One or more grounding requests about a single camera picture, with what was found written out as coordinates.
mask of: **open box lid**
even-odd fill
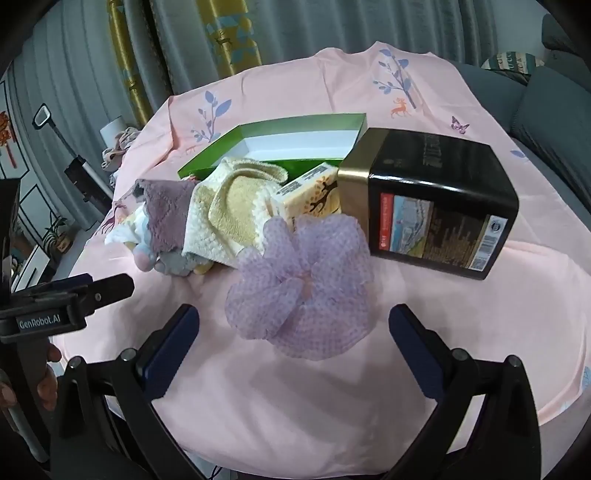
[[[178,171],[203,179],[223,157],[269,161],[299,176],[323,161],[338,165],[367,130],[364,113],[292,116],[239,125]]]

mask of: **curtain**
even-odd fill
[[[496,53],[491,0],[151,0],[150,5],[174,93],[257,64],[307,57],[326,47],[354,53],[378,40],[474,65]]]
[[[492,0],[61,0],[8,72],[14,122],[52,204],[88,228],[100,213],[64,174],[71,158],[33,114],[45,102],[100,175],[100,129],[142,127],[169,95],[261,64],[381,40],[481,64],[496,53]]]
[[[100,167],[105,145],[100,129],[122,115],[135,124],[116,60],[104,3],[62,0],[35,25],[9,70],[14,121],[25,154],[62,215],[89,228],[102,215],[64,174],[72,158],[49,127],[31,122],[45,102],[68,143],[105,180]]]
[[[67,142],[108,182],[100,129],[119,116],[142,127],[171,93],[155,51],[140,0],[61,0],[8,71],[28,164],[59,213],[83,229],[102,215],[66,177],[72,158],[50,127],[33,128],[33,115],[45,102]]]

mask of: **mesh sponge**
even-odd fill
[[[340,355],[371,331],[365,284],[369,248],[347,215],[303,215],[292,233],[281,217],[263,228],[265,253],[243,249],[242,279],[230,288],[226,317],[245,339],[265,339],[295,358]]]

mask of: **sofa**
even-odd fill
[[[527,85],[452,62],[480,104],[591,230],[591,72],[551,15],[545,66]]]

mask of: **wall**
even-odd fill
[[[58,210],[31,167],[13,113],[5,73],[0,79],[0,179],[21,180],[18,219],[27,239],[43,247],[46,228],[56,219]]]
[[[536,0],[492,0],[499,52],[520,51],[545,57],[542,18],[548,13]]]

